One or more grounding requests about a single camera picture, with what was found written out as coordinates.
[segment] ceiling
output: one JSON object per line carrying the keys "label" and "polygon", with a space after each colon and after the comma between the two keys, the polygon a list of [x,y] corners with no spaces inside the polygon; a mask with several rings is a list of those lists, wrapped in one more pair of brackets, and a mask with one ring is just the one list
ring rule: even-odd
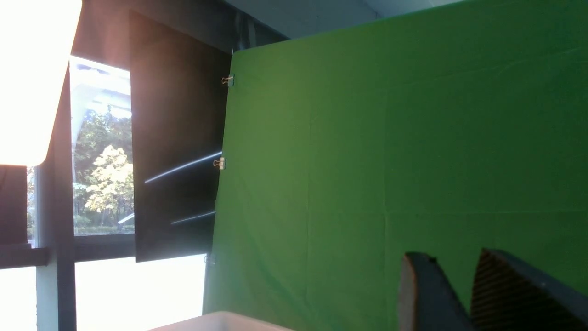
{"label": "ceiling", "polygon": [[459,0],[225,0],[289,38],[347,28]]}

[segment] black panel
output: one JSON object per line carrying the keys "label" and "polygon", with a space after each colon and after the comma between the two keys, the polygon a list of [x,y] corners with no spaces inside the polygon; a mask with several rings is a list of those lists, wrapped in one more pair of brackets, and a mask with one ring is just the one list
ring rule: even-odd
{"label": "black panel", "polygon": [[230,55],[132,11],[129,32],[136,260],[206,253]]}
{"label": "black panel", "polygon": [[0,245],[27,244],[26,168],[0,165]]}

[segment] binder clip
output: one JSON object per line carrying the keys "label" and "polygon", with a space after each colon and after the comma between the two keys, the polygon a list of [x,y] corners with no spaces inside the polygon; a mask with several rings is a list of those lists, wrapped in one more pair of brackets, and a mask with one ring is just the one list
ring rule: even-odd
{"label": "binder clip", "polygon": [[223,77],[220,82],[222,84],[226,84],[227,86],[231,87],[235,84],[235,75],[229,75],[228,77]]}
{"label": "binder clip", "polygon": [[204,255],[204,263],[206,264],[216,264],[216,258],[212,254]]}
{"label": "binder clip", "polygon": [[213,166],[218,167],[219,170],[224,170],[225,169],[225,158],[221,157],[220,160],[215,160],[212,164],[213,164]]}

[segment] window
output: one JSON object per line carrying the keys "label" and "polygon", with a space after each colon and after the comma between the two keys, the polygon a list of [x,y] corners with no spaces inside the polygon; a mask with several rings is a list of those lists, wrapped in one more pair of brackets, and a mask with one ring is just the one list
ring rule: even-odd
{"label": "window", "polygon": [[0,330],[37,330],[35,283],[35,267],[0,270]]}
{"label": "window", "polygon": [[202,314],[204,255],[78,262],[78,330],[149,330]]}
{"label": "window", "polygon": [[74,232],[133,233],[130,74],[77,57],[69,70]]}
{"label": "window", "polygon": [[36,222],[36,200],[35,200],[35,167],[26,168],[26,236],[35,247],[35,222]]}

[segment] white object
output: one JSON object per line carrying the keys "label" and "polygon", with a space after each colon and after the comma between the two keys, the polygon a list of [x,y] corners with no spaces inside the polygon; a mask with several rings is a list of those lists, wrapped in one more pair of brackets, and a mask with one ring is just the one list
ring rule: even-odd
{"label": "white object", "polygon": [[293,331],[250,317],[216,312],[158,327],[151,331]]}
{"label": "white object", "polygon": [[0,4],[0,164],[47,155],[82,0]]}

